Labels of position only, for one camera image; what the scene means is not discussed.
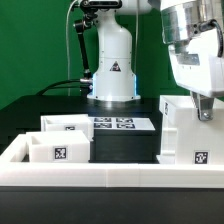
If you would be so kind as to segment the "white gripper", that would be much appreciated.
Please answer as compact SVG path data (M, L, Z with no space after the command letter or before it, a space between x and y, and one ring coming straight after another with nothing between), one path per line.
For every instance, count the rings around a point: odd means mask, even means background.
M217 56L218 47L216 31L193 38L184 52L176 53L175 45L168 47L174 79L178 86L192 91L200 121L213 119L213 98L224 96L224 54Z

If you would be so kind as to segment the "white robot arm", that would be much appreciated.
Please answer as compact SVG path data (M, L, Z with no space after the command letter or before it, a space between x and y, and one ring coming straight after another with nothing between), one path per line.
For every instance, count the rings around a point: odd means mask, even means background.
M117 14L139 16L157 9L178 86L191 92L202 121L213 118L213 102L224 96L224 0L87 0L98 31L99 67L90 99L137 100L136 35L118 25Z

